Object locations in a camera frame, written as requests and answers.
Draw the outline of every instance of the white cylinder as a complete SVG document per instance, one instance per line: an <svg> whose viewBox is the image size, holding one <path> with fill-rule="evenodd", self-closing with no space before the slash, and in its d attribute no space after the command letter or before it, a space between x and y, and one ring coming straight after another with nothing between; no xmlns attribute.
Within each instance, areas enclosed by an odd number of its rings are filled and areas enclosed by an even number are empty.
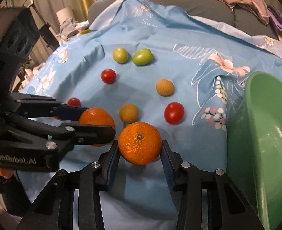
<svg viewBox="0 0 282 230"><path fill-rule="evenodd" d="M59 21L60 25L68 18L75 19L75 16L74 16L73 11L72 11L70 6L65 7L65 8L59 10L56 13L56 15L57 15L57 18L58 18L58 21Z"/></svg>

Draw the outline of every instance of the berry branch print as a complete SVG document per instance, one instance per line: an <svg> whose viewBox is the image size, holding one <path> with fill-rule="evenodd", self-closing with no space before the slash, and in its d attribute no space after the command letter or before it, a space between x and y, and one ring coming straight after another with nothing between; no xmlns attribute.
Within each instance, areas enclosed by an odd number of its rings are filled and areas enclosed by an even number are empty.
<svg viewBox="0 0 282 230"><path fill-rule="evenodd" d="M214 125L217 130L222 129L226 131L226 114L223 108L210 108L207 107L203 110L201 119L208 120L209 125Z"/></svg>

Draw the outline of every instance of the green container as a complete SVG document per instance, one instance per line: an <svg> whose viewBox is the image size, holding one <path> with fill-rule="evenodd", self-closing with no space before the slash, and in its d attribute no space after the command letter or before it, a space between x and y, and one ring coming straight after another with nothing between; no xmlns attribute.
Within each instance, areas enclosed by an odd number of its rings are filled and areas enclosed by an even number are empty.
<svg viewBox="0 0 282 230"><path fill-rule="evenodd" d="M282 221L282 82L255 72L227 122L227 174L266 230Z"/></svg>

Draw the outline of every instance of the purple cloth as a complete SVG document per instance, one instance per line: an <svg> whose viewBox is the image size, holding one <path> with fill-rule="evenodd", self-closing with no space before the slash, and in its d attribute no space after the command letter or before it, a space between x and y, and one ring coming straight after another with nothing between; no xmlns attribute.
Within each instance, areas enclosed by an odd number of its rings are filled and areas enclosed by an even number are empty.
<svg viewBox="0 0 282 230"><path fill-rule="evenodd" d="M282 19L279 18L279 16L277 16L273 10L271 10L270 8L268 8L269 10L269 14L270 14L270 17L272 18L276 28L279 30L279 31L282 31Z"/></svg>

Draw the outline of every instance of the gray cloth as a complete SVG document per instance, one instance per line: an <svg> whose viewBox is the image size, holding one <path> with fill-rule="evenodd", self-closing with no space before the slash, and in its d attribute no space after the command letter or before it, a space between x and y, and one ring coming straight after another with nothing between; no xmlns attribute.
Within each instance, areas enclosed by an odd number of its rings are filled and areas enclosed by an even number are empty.
<svg viewBox="0 0 282 230"><path fill-rule="evenodd" d="M78 33L74 25L74 19L66 19L60 26L60 34L64 35L66 38L70 38Z"/></svg>
<svg viewBox="0 0 282 230"><path fill-rule="evenodd" d="M96 17L110 4L116 0L98 0L90 8L88 13L89 25ZM234 8L232 13L228 6L217 0L149 0L162 5L174 5L181 7L191 16L200 16L217 22L224 22L228 25L251 35L267 35L278 39L272 25L265 26L253 14L243 9Z"/></svg>

